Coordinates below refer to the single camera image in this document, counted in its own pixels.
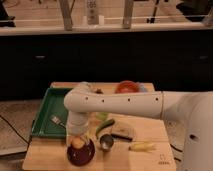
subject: table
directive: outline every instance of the table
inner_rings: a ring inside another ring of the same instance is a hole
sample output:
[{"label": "table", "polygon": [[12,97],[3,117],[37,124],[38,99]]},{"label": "table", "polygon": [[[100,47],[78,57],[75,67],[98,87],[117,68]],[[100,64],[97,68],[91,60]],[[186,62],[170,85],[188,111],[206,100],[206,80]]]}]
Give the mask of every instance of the table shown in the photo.
[{"label": "table", "polygon": [[[76,83],[54,82],[52,87],[73,87]],[[112,93],[116,83],[94,83],[94,88]],[[148,91],[154,91],[151,83],[144,83]],[[150,152],[129,151],[128,142],[115,141],[110,152],[98,149],[94,140],[96,153],[92,161],[82,167],[73,166],[66,156],[64,139],[33,137],[24,163],[24,170],[71,170],[71,171],[175,171],[176,165],[170,148],[164,123],[157,119],[109,114],[116,121],[126,123],[135,130],[136,142],[151,141],[155,150]]]}]

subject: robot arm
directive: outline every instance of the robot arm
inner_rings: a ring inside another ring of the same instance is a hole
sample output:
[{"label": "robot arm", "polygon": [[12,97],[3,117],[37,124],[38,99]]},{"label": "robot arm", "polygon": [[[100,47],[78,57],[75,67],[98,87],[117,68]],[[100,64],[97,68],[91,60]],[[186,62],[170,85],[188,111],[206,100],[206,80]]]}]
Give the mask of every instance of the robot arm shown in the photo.
[{"label": "robot arm", "polygon": [[213,93],[146,92],[102,95],[83,82],[70,91],[64,105],[69,110],[67,131],[80,135],[88,129],[87,112],[112,112],[163,120],[186,126],[182,171],[213,170]]}]

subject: cabinet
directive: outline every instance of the cabinet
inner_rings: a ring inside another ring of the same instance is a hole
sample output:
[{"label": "cabinet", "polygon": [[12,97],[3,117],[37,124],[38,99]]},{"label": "cabinet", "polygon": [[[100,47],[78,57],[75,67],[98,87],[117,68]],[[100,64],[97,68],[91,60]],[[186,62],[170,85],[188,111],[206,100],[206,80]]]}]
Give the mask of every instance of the cabinet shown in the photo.
[{"label": "cabinet", "polygon": [[42,98],[53,81],[152,82],[213,90],[213,31],[0,37],[0,99]]}]

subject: plastic food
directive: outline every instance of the plastic food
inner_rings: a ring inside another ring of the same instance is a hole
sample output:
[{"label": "plastic food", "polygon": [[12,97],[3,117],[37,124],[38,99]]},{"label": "plastic food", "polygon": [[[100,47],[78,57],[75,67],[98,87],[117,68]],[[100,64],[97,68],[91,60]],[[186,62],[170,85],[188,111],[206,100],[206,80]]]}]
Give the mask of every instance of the plastic food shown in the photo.
[{"label": "plastic food", "polygon": [[75,137],[73,140],[72,140],[72,143],[71,145],[76,148],[76,149],[81,149],[84,145],[85,145],[85,142],[82,140],[82,138],[80,137]]},{"label": "plastic food", "polygon": [[134,93],[139,92],[140,86],[133,81],[122,81],[118,84],[115,93]]},{"label": "plastic food", "polygon": [[67,157],[69,161],[76,166],[83,166],[92,160],[95,154],[95,147],[92,140],[82,148],[77,149],[72,145],[67,148]]},{"label": "plastic food", "polygon": [[115,120],[114,120],[114,119],[109,119],[109,120],[103,122],[100,126],[98,126],[98,128],[96,129],[96,133],[95,133],[96,138],[98,139],[98,134],[99,134],[99,132],[100,132],[102,129],[104,129],[104,128],[108,127],[108,126],[111,126],[111,125],[113,125],[114,123],[115,123]]},{"label": "plastic food", "polygon": [[155,150],[155,145],[152,142],[139,142],[139,143],[134,143],[129,146],[129,150],[131,151],[143,151],[143,152],[148,152],[151,150]]},{"label": "plastic food", "polygon": [[96,118],[98,118],[102,122],[105,122],[107,120],[107,117],[108,117],[108,113],[107,112],[99,112],[96,115]]}]

